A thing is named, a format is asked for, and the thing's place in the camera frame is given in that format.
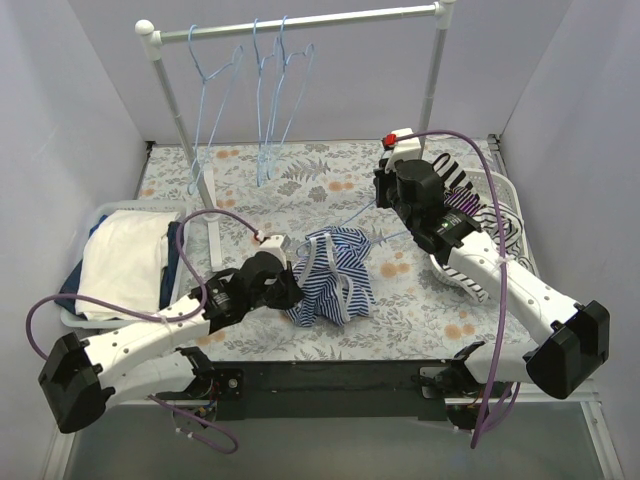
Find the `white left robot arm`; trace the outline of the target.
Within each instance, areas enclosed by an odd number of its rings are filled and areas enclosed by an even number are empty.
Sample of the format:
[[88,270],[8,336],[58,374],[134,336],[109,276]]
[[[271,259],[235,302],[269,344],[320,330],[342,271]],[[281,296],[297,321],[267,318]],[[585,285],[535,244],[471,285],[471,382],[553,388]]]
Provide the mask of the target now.
[[74,433],[99,419],[117,393],[116,381],[152,358],[240,323],[261,307],[293,308],[303,299],[289,261],[260,251],[239,269],[216,273],[152,322],[133,322],[86,339],[60,337],[38,377],[60,432]]

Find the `light blue wire hanger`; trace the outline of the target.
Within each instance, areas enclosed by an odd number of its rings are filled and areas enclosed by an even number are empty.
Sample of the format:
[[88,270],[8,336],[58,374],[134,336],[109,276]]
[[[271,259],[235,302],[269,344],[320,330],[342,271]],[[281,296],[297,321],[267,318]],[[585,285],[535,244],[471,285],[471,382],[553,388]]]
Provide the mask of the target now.
[[197,25],[190,26],[187,46],[194,67],[201,81],[201,93],[198,116],[193,142],[194,158],[190,161],[190,183],[187,192],[194,195],[198,191],[198,183],[204,179],[204,167],[217,136],[220,121],[226,105],[233,92],[236,79],[244,59],[244,47],[237,45],[224,64],[215,69],[204,67],[194,48]]

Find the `wide black white striped tank top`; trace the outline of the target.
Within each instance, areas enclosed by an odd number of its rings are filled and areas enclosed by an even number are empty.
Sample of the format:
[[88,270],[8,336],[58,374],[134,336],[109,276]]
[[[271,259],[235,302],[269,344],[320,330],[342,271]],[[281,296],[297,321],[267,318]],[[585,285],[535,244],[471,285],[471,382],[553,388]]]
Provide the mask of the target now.
[[453,190],[458,187],[471,188],[472,183],[469,181],[466,171],[449,153],[440,154],[432,162],[432,167],[435,173],[442,179],[446,189]]

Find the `blue white striped tank top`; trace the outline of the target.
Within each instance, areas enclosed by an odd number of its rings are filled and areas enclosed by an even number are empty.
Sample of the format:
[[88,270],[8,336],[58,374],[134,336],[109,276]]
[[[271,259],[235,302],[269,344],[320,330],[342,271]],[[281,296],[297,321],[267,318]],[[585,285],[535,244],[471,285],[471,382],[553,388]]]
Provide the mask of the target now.
[[375,304],[365,260],[372,248],[364,232],[326,227],[306,236],[307,253],[293,273],[304,298],[286,314],[298,327],[311,327],[323,317],[344,326],[371,315]]

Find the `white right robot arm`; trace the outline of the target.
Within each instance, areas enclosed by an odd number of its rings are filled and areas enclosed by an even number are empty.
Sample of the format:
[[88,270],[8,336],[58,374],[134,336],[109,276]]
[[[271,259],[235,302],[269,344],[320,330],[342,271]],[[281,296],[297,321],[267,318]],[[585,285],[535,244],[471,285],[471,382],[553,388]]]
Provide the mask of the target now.
[[609,357],[610,314],[599,302],[582,305],[559,293],[514,260],[480,224],[446,205],[444,182],[423,160],[391,163],[374,171],[376,205],[392,209],[420,249],[478,284],[528,331],[531,341],[503,349],[477,342],[460,351],[442,373],[442,388],[475,397],[489,384],[536,385],[556,399],[569,397]]

